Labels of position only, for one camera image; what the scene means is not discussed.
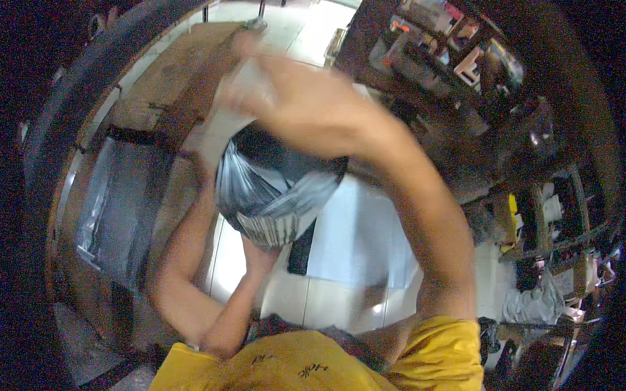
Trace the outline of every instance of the orange object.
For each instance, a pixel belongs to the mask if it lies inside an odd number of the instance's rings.
[[[410,30],[409,26],[403,26],[402,24],[399,24],[396,21],[393,21],[393,23],[391,25],[393,26],[393,28],[399,28],[400,30],[404,31],[405,33]]]

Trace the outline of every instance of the hand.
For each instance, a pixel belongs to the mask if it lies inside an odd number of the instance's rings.
[[[268,74],[276,102],[233,85],[225,88],[220,102],[257,117],[287,144],[322,158],[368,158],[381,142],[380,133],[387,138],[389,129],[397,128],[389,126],[395,119],[357,93],[347,77],[261,54],[245,34],[238,36],[235,46],[243,57],[254,57]]]
[[[241,235],[241,239],[244,243],[246,275],[252,278],[263,279],[263,277],[272,271],[278,259],[278,255],[280,254],[280,249],[266,253],[256,247],[252,241],[245,236]]]

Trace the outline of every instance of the black trash bag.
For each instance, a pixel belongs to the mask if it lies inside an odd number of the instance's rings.
[[[484,365],[490,353],[500,351],[498,322],[487,317],[480,317],[478,318],[478,325],[480,326],[480,365]]]
[[[346,172],[348,158],[321,160],[284,146],[257,121],[233,136],[215,177],[218,210],[264,250],[296,241]]]

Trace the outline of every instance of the forearm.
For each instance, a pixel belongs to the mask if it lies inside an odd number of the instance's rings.
[[[384,139],[372,144],[367,158],[382,172],[424,271],[427,283],[423,289],[428,292],[421,296],[438,304],[446,302],[442,307],[448,307],[449,300],[466,296],[468,310],[463,317],[473,317],[474,246],[463,211],[406,127],[392,119],[379,127],[386,132]]]
[[[263,276],[246,274],[226,303],[213,326],[203,336],[200,349],[222,360],[232,358],[240,350],[250,325],[254,298]]]
[[[213,193],[200,190],[185,217],[170,235],[163,250],[163,267],[191,281],[205,251],[214,214]]]
[[[160,269],[148,287],[161,317],[194,345],[200,343],[223,308],[193,284],[213,214],[212,194],[201,191],[170,235]]]

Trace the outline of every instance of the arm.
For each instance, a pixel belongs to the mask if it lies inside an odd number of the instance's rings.
[[[215,323],[203,335],[200,344],[203,352],[211,353],[221,360],[232,358],[241,349],[250,325],[254,298],[278,257],[277,252],[266,254],[254,247],[244,236],[242,240],[246,261],[245,275]]]
[[[249,37],[239,50],[269,75],[274,101],[225,89],[222,104],[256,116],[281,140],[323,158],[356,156],[374,163],[424,270],[419,314],[475,318],[474,251],[469,227],[438,172],[407,127],[356,93],[338,73],[312,71],[259,53]]]
[[[376,135],[385,129],[385,137],[370,136],[374,143],[361,157],[381,170],[424,271],[417,302],[419,317],[474,319],[474,244],[461,207],[403,124],[385,118],[376,128],[378,133],[373,129],[366,133]]]
[[[200,174],[206,173],[202,167],[200,170]],[[195,201],[163,249],[162,265],[149,292],[163,319],[194,345],[200,344],[223,308],[193,284],[213,214],[212,181],[204,180]]]

